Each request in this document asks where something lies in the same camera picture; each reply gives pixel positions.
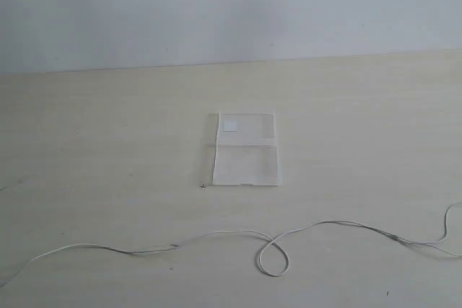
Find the white wired earphones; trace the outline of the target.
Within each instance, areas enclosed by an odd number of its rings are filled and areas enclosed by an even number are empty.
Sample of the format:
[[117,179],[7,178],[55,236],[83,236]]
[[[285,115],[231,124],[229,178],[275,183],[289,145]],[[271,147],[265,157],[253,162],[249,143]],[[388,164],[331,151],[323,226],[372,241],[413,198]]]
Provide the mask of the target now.
[[[291,266],[291,258],[288,254],[288,252],[279,244],[279,241],[289,235],[297,234],[300,232],[304,232],[306,230],[312,229],[316,226],[320,225],[327,225],[327,224],[332,224],[332,225],[339,225],[339,226],[347,226],[347,227],[354,227],[358,229],[366,229],[371,232],[374,232],[376,234],[380,234],[384,236],[385,238],[397,242],[400,245],[403,245],[405,247],[426,247],[430,248],[433,250],[436,250],[438,252],[441,252],[442,254],[448,256],[449,258],[460,258],[461,255],[458,253],[450,252],[448,250],[443,249],[440,244],[442,244],[447,238],[449,238],[449,226],[448,226],[448,218],[450,215],[451,210],[456,207],[461,205],[460,201],[456,201],[450,205],[444,210],[443,214],[443,234],[440,236],[440,238],[432,241],[416,241],[412,239],[407,239],[403,236],[394,234],[392,232],[388,232],[384,229],[379,229],[367,224],[359,223],[356,221],[347,221],[347,220],[324,220],[324,221],[318,221],[312,224],[306,224],[303,226],[300,226],[298,228],[290,229],[288,231],[282,232],[281,234],[278,234],[276,236],[270,236],[268,234],[265,234],[263,232],[254,230],[254,229],[242,229],[242,230],[237,230],[237,231],[230,231],[230,230],[216,230],[210,233],[202,234],[196,237],[192,237],[190,239],[183,240],[181,242],[175,243],[175,244],[170,244],[167,246],[161,246],[161,247],[155,247],[152,249],[148,250],[122,250],[116,247],[110,247],[107,245],[98,245],[98,244],[90,244],[90,243],[77,243],[77,244],[72,244],[72,245],[66,245],[63,247],[56,248],[54,250],[50,250],[47,252],[44,252],[42,254],[39,254],[33,258],[30,258],[29,260],[26,260],[23,264],[21,264],[18,269],[13,272],[11,275],[9,275],[4,281],[1,282],[1,287],[4,288],[5,286],[8,286],[21,272],[23,272],[27,266],[31,265],[32,263],[41,260],[46,257],[50,257],[52,255],[55,255],[59,252],[64,252],[68,250],[76,250],[76,249],[91,249],[91,250],[104,250],[108,252],[114,252],[116,254],[122,254],[122,255],[128,255],[128,256],[148,256],[148,255],[155,255],[157,253],[164,253],[164,252],[172,252],[173,250],[180,249],[182,247],[185,247],[186,245],[189,245],[190,243],[197,242],[200,239],[205,239],[208,237],[214,237],[217,235],[240,235],[244,237],[255,237],[257,239],[260,239],[264,241],[264,245],[261,247],[259,251],[256,252],[255,255],[255,266],[257,270],[270,278],[279,278],[285,273],[288,272]],[[284,260],[284,267],[283,269],[278,272],[278,273],[272,273],[271,271],[267,270],[263,266],[263,255],[265,252],[270,248],[274,247],[276,248],[277,251],[279,251],[283,257]]]

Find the clear plastic storage case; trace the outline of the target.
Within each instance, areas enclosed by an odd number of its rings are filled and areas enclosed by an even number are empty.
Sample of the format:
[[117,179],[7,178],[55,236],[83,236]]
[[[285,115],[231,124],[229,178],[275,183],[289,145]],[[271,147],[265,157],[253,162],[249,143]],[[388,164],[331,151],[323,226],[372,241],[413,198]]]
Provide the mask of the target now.
[[208,114],[203,146],[201,174],[206,186],[281,185],[274,113]]

